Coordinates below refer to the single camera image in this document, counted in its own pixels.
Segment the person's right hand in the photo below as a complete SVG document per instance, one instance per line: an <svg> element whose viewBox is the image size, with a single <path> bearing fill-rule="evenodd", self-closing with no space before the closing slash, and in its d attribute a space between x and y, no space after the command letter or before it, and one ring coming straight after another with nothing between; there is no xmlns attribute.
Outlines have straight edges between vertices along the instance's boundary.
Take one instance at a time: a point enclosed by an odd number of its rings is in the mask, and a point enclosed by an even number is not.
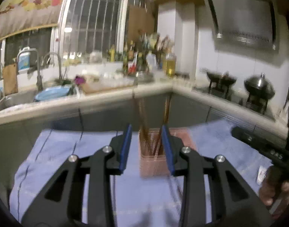
<svg viewBox="0 0 289 227"><path fill-rule="evenodd" d="M289 205L289 180L283 181L283 173L280 169L270 166L258 195L267 207L271 207L278 198L281 198L281 202L272 213L273 219L278 219Z"/></svg>

